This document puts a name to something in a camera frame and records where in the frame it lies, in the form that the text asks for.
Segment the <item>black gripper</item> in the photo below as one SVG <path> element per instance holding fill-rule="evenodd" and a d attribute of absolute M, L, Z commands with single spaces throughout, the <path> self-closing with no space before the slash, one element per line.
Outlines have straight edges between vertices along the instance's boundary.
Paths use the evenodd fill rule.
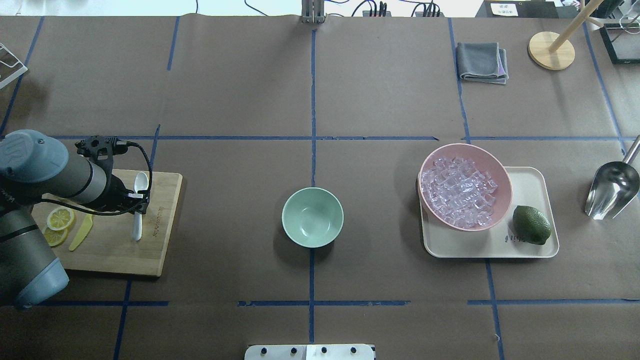
<path fill-rule="evenodd" d="M 149 201 L 141 201 L 149 198 L 148 189 L 130 190 L 115 174 L 110 174 L 109 186 L 103 196 L 104 211 L 125 211 L 129 214 L 145 215 Z"/>

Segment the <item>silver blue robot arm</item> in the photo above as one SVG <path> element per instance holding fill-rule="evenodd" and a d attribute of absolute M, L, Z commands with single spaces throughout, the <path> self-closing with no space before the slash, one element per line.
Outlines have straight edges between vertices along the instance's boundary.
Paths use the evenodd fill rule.
<path fill-rule="evenodd" d="M 114 156 L 139 144 L 115 136 L 90 136 L 75 144 L 77 153 L 58 139 L 33 129 L 7 134 L 0 146 L 1 305 L 31 308 L 61 292 L 69 277 L 32 215 L 46 202 L 98 216 L 144 214 L 150 190 L 127 189 L 113 173 Z"/>

